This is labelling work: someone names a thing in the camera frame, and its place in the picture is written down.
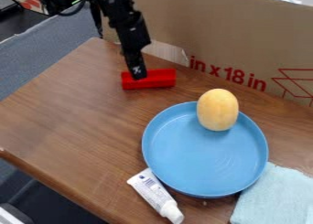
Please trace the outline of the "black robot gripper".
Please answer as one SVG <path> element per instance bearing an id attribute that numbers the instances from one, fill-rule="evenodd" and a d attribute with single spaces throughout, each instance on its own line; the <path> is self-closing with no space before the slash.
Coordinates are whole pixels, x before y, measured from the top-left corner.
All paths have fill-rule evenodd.
<path id="1" fill-rule="evenodd" d="M 149 33 L 138 11 L 116 10 L 109 13 L 109 26 L 116 30 L 125 65 L 133 80 L 147 77 L 147 69 L 140 50 L 149 44 Z"/>

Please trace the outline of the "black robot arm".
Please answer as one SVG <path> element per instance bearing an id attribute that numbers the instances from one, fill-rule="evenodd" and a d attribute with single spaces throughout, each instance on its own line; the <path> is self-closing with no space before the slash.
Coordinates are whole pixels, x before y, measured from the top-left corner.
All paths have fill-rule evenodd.
<path id="1" fill-rule="evenodd" d="M 133 0 L 38 0 L 49 16 L 72 16 L 89 4 L 92 20 L 98 36 L 102 36 L 101 16 L 114 29 L 120 41 L 121 55 L 133 80 L 147 74 L 141 48 L 149 44 L 149 33 L 141 12 L 133 8 Z"/>

